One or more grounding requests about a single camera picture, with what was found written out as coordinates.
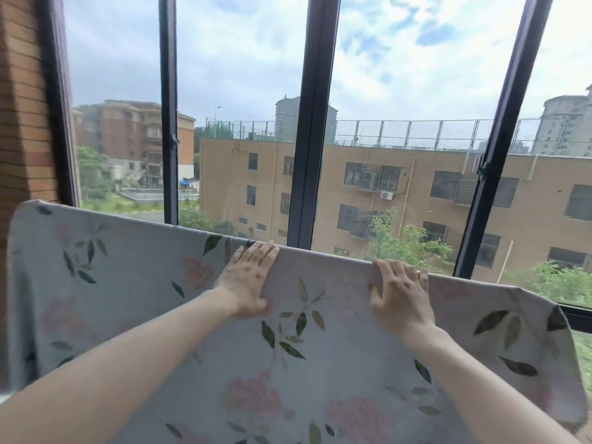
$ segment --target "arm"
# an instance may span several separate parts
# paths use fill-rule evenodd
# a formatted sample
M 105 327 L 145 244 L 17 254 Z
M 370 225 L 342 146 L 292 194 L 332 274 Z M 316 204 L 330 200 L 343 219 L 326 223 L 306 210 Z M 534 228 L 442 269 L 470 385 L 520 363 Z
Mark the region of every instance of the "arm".
M 214 288 L 61 366 L 0 405 L 2 444 L 103 444 L 215 328 L 262 313 L 279 248 L 239 248 Z
M 388 332 L 430 366 L 481 444 L 578 444 L 535 404 L 436 327 L 428 278 L 400 261 L 374 261 L 383 280 L 370 289 L 370 306 Z

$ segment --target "hand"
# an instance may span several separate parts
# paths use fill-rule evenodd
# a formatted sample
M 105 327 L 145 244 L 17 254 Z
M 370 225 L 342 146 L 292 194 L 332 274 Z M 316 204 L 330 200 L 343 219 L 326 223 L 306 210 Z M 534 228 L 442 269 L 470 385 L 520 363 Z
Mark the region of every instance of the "hand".
M 374 260 L 382 275 L 382 296 L 370 287 L 370 308 L 384 330 L 411 347 L 418 335 L 435 326 L 425 270 L 396 260 Z
M 248 318 L 263 313 L 267 301 L 261 298 L 261 288 L 278 253 L 273 241 L 257 241 L 248 249 L 241 246 L 236 250 L 214 283 L 216 296 L 226 298 L 234 316 Z

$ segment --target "lamp post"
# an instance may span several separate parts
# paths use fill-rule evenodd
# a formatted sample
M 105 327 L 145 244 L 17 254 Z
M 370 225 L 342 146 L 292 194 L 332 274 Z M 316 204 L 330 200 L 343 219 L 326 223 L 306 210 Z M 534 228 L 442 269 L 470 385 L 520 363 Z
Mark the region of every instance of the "lamp post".
M 222 106 L 218 106 L 216 109 L 214 109 L 214 138 L 216 138 L 216 111 L 221 107 Z

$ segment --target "grass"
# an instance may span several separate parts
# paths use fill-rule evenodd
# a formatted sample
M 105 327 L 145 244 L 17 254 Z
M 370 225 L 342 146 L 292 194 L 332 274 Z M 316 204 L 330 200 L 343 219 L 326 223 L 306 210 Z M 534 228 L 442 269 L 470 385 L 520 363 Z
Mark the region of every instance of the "grass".
M 179 207 L 197 207 L 199 201 L 179 201 Z M 163 201 L 132 201 L 118 194 L 108 195 L 106 199 L 88 199 L 82 202 L 82 208 L 110 214 L 146 212 L 149 210 L 164 210 Z

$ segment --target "brick wall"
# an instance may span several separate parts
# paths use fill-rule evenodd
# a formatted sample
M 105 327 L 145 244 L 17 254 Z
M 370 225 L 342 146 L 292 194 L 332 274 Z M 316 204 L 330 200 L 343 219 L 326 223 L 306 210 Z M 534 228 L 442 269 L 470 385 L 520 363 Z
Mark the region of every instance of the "brick wall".
M 20 202 L 57 199 L 33 3 L 0 0 L 0 391 L 8 224 Z

